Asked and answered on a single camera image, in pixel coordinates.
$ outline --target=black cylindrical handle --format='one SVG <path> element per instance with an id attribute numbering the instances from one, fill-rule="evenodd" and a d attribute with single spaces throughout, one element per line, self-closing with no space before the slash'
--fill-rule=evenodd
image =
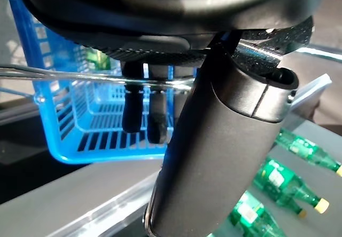
<path id="1" fill-rule="evenodd" d="M 272 122 L 272 112 L 264 107 L 258 111 L 259 104 L 254 103 L 253 96 L 236 96 L 238 90 L 225 92 L 223 87 L 229 83 L 222 82 L 231 81 L 229 74 L 245 73 L 236 68 L 228 55 L 220 55 L 212 54 L 206 59 L 168 145 L 145 215 L 145 228 L 150 236 L 206 237 L 213 232 L 250 185 L 279 132 L 279 113 L 274 114 L 278 118 Z M 222 72 L 215 63 L 227 64 L 223 69 L 229 70 Z M 259 87 L 255 95 L 260 95 L 262 104 L 272 83 L 260 83 L 264 91 L 259 92 Z M 291 89 L 297 88 L 292 84 L 282 86 L 281 91 L 291 93 Z M 253 92 L 242 87 L 242 91 Z M 230 98 L 233 95 L 237 99 L 252 99 L 252 103 L 238 103 Z M 274 102 L 282 106 L 289 103 L 283 94 L 280 97 L 284 100 Z M 267 102 L 275 108 L 271 100 Z M 253 110 L 251 115 L 245 113 L 250 111 L 248 106 L 259 112 L 257 117 L 253 117 Z"/>

